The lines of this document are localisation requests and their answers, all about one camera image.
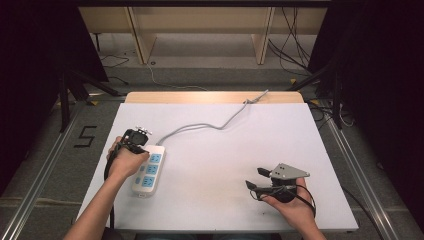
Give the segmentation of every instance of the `white table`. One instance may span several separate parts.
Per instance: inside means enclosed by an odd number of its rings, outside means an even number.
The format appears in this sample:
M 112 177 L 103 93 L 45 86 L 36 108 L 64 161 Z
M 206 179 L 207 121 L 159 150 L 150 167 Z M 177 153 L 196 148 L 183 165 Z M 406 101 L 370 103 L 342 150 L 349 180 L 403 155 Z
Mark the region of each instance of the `white table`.
M 269 96 L 263 101 L 270 102 Z M 186 124 L 220 126 L 241 106 L 122 104 L 80 214 L 103 183 L 107 150 L 116 136 L 128 128 L 142 126 L 153 132 L 147 144 L 154 145 L 162 136 Z M 270 185 L 270 179 L 260 176 L 256 169 L 272 170 L 281 162 L 311 174 L 306 183 L 317 204 L 320 229 L 358 228 L 304 103 L 249 105 L 223 131 L 184 132 L 170 137 L 163 145 L 166 158 L 155 195 L 138 198 L 131 190 L 133 179 L 129 178 L 115 200 L 117 229 L 161 233 L 292 231 L 274 208 L 253 200 L 245 185 L 245 180 Z

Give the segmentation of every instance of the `white power strip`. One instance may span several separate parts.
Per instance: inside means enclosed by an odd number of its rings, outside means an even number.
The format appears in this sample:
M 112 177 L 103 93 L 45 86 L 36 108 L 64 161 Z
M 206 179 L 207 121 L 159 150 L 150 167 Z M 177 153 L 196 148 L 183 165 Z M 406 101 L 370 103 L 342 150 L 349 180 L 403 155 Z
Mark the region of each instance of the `white power strip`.
M 144 150 L 150 153 L 150 158 L 141 164 L 139 171 L 134 175 L 132 184 L 132 190 L 142 198 L 150 197 L 155 193 L 165 159 L 163 146 L 147 145 Z

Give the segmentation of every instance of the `power cord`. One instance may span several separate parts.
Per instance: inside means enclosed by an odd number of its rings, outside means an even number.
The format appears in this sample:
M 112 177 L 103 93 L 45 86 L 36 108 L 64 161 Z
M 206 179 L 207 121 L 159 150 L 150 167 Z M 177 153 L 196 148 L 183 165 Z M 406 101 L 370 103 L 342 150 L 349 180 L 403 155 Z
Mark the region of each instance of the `power cord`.
M 109 57 L 114 57 L 114 58 L 118 58 L 118 59 L 123 59 L 124 61 L 123 61 L 123 62 L 120 62 L 120 63 L 118 63 L 118 64 L 115 64 L 115 65 L 112 65 L 112 66 L 103 66 L 103 67 L 106 67 L 106 68 L 114 68 L 114 67 L 119 66 L 119 65 L 122 65 L 122 64 L 124 64 L 124 63 L 126 63 L 126 62 L 128 62 L 128 61 L 130 60 L 129 58 L 126 58 L 126 57 L 118 57 L 118 56 L 115 56 L 115 55 L 107 55 L 107 56 L 105 56 L 104 58 L 100 58 L 100 61 L 103 61 L 103 60 L 105 60 L 106 58 L 109 58 Z
M 303 63 L 303 65 L 306 66 L 307 63 L 305 63 L 303 59 L 305 58 L 305 60 L 309 63 L 309 58 L 311 56 L 303 49 L 303 47 L 301 46 L 301 44 L 299 42 L 298 36 L 297 36 L 297 14 L 299 12 L 299 9 L 297 7 L 293 9 L 293 23 L 292 23 L 291 27 L 290 27 L 289 20 L 287 19 L 287 15 L 284 11 L 284 7 L 281 8 L 281 11 L 283 12 L 283 16 L 284 16 L 286 23 L 287 23 L 287 26 L 290 30 L 290 33 L 289 33 L 289 36 L 286 39 L 286 42 L 287 42 L 288 38 L 290 37 L 290 35 L 292 35 L 293 39 L 296 42 L 296 48 L 297 48 L 297 53 L 299 54 L 299 58 L 300 58 L 301 62 Z
M 269 41 L 269 43 L 271 43 L 271 45 L 268 45 L 268 47 L 270 48 L 270 50 L 276 55 L 276 56 L 278 56 L 279 58 L 280 58 L 280 66 L 281 66 L 281 68 L 284 70 L 284 71 L 286 71 L 286 72 L 289 72 L 289 73 L 292 73 L 292 74 L 296 74 L 296 75 L 300 75 L 300 76 L 310 76 L 309 75 L 309 70 L 305 67 L 305 66 L 303 66 L 301 63 L 299 63 L 299 62 L 297 62 L 295 59 L 293 59 L 292 57 L 290 57 L 288 54 L 286 54 L 285 52 L 283 52 L 282 51 L 282 49 L 280 50 L 272 41 L 271 41 L 271 39 L 269 39 L 268 40 Z M 281 60 L 284 60 L 284 61 L 286 61 L 286 62 L 289 62 L 289 63 L 294 63 L 294 64 L 296 64 L 296 65 L 298 65 L 299 67 L 301 67 L 302 69 L 304 69 L 304 70 L 306 70 L 307 72 L 308 72 L 308 74 L 302 74 L 302 73 L 296 73 L 296 72 L 293 72 L 293 71 L 290 71 L 290 70 L 288 70 L 288 69 L 286 69 L 284 66 L 283 66 L 283 63 L 282 63 L 282 61 Z
M 165 135 L 164 137 L 162 137 L 157 143 L 156 143 L 156 145 L 160 145 L 160 146 L 162 146 L 163 145 L 163 142 L 167 139 L 167 138 L 169 138 L 169 137 L 171 137 L 171 136 L 173 136 L 173 135 L 176 135 L 176 134 L 178 134 L 178 133 L 181 133 L 181 132 L 185 132 L 185 131 L 191 131 L 191 130 L 197 130 L 197 129 L 201 129 L 201 128 L 213 128 L 213 129 L 216 129 L 216 130 L 223 130 L 223 129 L 225 129 L 225 127 L 241 112 L 241 111 L 243 111 L 245 108 L 246 108 L 246 106 L 248 105 L 248 104 L 254 104 L 254 103 L 257 103 L 265 94 L 267 94 L 268 93 L 268 90 L 265 90 L 261 95 L 259 95 L 258 97 L 256 97 L 255 99 L 253 99 L 253 100 L 249 100 L 249 99 L 246 99 L 246 101 L 244 101 L 243 102 L 243 106 L 235 113 L 235 114 L 233 114 L 222 126 L 220 126 L 220 127 L 218 127 L 218 126 L 214 126 L 214 125 L 212 125 L 212 124 L 209 124 L 209 123 L 194 123 L 194 124 L 188 124 L 188 125 L 185 125 L 185 126 L 182 126 L 182 127 L 180 127 L 180 128 L 178 128 L 178 129 L 176 129 L 176 130 L 174 130 L 173 132 L 171 132 L 171 133 L 169 133 L 169 134 L 167 134 L 167 135 Z
M 324 120 L 325 116 L 327 116 L 327 118 L 325 119 L 325 121 L 318 127 L 318 131 L 325 125 L 328 123 L 328 121 L 330 121 L 331 119 L 334 118 L 333 115 L 333 111 L 331 107 L 324 107 L 324 106 L 320 106 L 319 104 L 313 102 L 313 100 L 318 100 L 318 98 L 311 98 L 311 99 L 306 99 L 305 103 L 307 103 L 308 105 L 312 105 L 311 107 L 309 107 L 309 109 L 311 110 L 318 110 L 322 113 L 322 116 L 318 119 L 314 119 L 316 122 L 322 121 Z M 343 124 L 347 127 L 352 127 L 355 123 L 355 120 L 353 119 L 352 122 L 347 122 L 344 118 L 347 116 L 351 116 L 351 113 L 342 113 L 343 111 L 343 105 L 340 106 L 340 113 L 339 113 L 339 118 L 341 119 L 341 121 L 343 122 Z
M 110 79 L 117 79 L 119 81 L 121 81 L 122 83 L 124 83 L 125 85 L 130 85 L 127 81 L 124 81 L 123 79 L 119 78 L 119 77 L 108 77 Z
M 203 90 L 203 91 L 209 91 L 208 89 L 203 88 L 203 87 L 199 87 L 199 86 L 175 86 L 175 85 L 170 85 L 170 84 L 159 83 L 155 80 L 155 76 L 153 75 L 153 69 L 150 67 L 149 64 L 146 64 L 146 65 L 150 69 L 150 72 L 152 74 L 152 81 L 157 85 L 165 86 L 165 87 L 172 87 L 172 88 L 177 88 L 177 89 L 197 88 L 197 89 L 200 89 L 200 90 Z
M 121 141 L 116 144 L 115 148 L 110 153 L 110 156 L 107 159 L 105 171 L 103 172 L 104 181 L 106 181 L 106 179 L 109 177 L 110 167 L 112 166 L 113 160 L 115 160 L 119 149 L 121 149 L 121 147 L 123 146 L 123 141 L 124 141 L 124 139 L 121 139 Z M 110 213 L 109 213 L 109 227 L 111 229 L 115 228 L 115 207 L 114 207 L 114 205 L 112 205 L 112 208 L 110 209 Z

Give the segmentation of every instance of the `gray cable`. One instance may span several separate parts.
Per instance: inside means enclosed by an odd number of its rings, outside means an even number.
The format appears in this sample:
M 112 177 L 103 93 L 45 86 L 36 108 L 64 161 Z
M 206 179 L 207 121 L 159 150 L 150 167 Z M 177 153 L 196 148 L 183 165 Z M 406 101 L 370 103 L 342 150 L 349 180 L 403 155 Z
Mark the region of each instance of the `gray cable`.
M 213 128 L 213 129 L 216 129 L 216 130 L 223 130 L 231 122 L 231 120 L 233 120 L 241 111 L 243 111 L 246 108 L 247 104 L 257 103 L 259 101 L 259 99 L 261 99 L 267 93 L 268 93 L 268 90 L 265 90 L 261 95 L 259 95 L 258 97 L 256 97 L 253 100 L 246 99 L 246 101 L 243 102 L 243 106 L 235 114 L 233 114 L 233 116 L 231 116 L 230 119 L 228 119 L 227 122 L 225 122 L 221 127 L 217 127 L 217 126 L 214 126 L 214 125 L 209 124 L 209 123 L 188 124 L 188 125 L 182 126 L 182 127 L 178 128 L 178 129 L 174 130 L 173 132 L 165 135 L 164 137 L 162 137 L 156 143 L 156 145 L 162 146 L 163 142 L 167 138 L 169 138 L 169 137 L 171 137 L 171 136 L 173 136 L 175 134 L 178 134 L 178 133 L 181 133 L 181 132 L 185 132 L 185 131 L 197 130 L 197 129 L 202 129 L 202 128 Z
M 155 77 L 153 75 L 153 69 L 150 67 L 150 65 L 148 63 L 146 63 L 146 66 L 150 69 L 150 73 L 152 74 L 152 81 L 157 85 L 165 86 L 165 87 L 172 87 L 172 88 L 177 88 L 177 89 L 197 88 L 197 89 L 201 89 L 203 91 L 209 91 L 208 89 L 203 88 L 203 87 L 199 87 L 199 86 L 175 86 L 175 85 L 156 82 Z

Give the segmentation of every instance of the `gray floor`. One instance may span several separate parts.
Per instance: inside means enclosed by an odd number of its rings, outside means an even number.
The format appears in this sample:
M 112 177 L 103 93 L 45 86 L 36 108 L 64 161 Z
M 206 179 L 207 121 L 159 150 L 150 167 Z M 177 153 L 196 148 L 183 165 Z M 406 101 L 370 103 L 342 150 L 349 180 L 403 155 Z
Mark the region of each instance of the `gray floor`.
M 276 43 L 282 42 L 282 38 L 278 36 L 275 38 Z M 271 53 L 267 54 L 264 65 L 257 65 L 248 36 L 164 35 L 158 38 L 149 61 L 153 77 L 157 82 L 154 83 L 150 69 L 137 63 L 131 38 L 105 34 L 101 35 L 100 39 L 102 47 L 100 55 L 113 54 L 129 58 L 128 62 L 119 67 L 106 68 L 108 76 L 119 77 L 129 82 L 129 85 L 124 85 L 117 79 L 111 79 L 108 85 L 121 92 L 199 90 L 176 89 L 157 83 L 177 86 L 196 85 L 210 91 L 265 89 L 277 91 L 285 90 L 290 85 L 290 79 L 302 79 L 301 76 L 282 70 L 278 58 Z M 305 37 L 305 48 L 312 48 L 313 39 L 313 36 Z M 219 46 L 211 44 L 212 42 L 219 43 Z M 108 66 L 122 61 L 122 59 L 112 58 L 105 60 L 103 63 Z M 285 65 L 285 67 L 296 69 L 293 65 Z M 302 89 L 304 98 L 314 97 L 314 88 L 315 86 L 311 85 Z M 110 98 L 91 86 L 87 86 L 87 89 L 93 94 L 92 100 L 96 105 L 87 105 L 82 108 L 19 239 L 59 239 L 69 229 L 78 213 L 116 111 L 123 101 L 119 98 Z M 312 114 L 317 118 L 320 117 L 319 112 L 313 111 Z M 5 230 L 20 200 L 31 187 L 50 149 L 54 146 L 59 136 L 60 123 L 60 107 L 55 106 L 42 131 L 37 133 L 37 141 L 31 146 L 28 159 L 22 163 L 6 192 L 0 198 L 1 232 Z M 317 122 L 317 127 L 322 124 L 324 121 Z M 78 138 L 84 126 L 97 126 L 96 129 L 90 129 L 91 132 L 87 132 L 95 136 L 95 139 L 89 148 L 74 148 L 74 145 L 84 144 L 87 141 Z M 388 214 L 399 239 L 424 239 L 423 233 L 397 195 L 384 170 L 377 167 L 377 160 L 360 129 L 354 125 L 344 127 L 342 131 Z M 361 191 L 334 139 L 330 125 L 326 123 L 320 129 L 320 134 L 340 184 L 364 204 Z M 359 230 L 352 233 L 325 233 L 326 237 L 328 239 L 378 239 L 375 228 L 363 210 L 349 196 L 346 197 L 360 226 Z M 123 233 L 123 235 L 125 239 L 134 237 L 134 233 Z M 282 233 L 281 236 L 283 239 L 300 239 L 297 233 Z

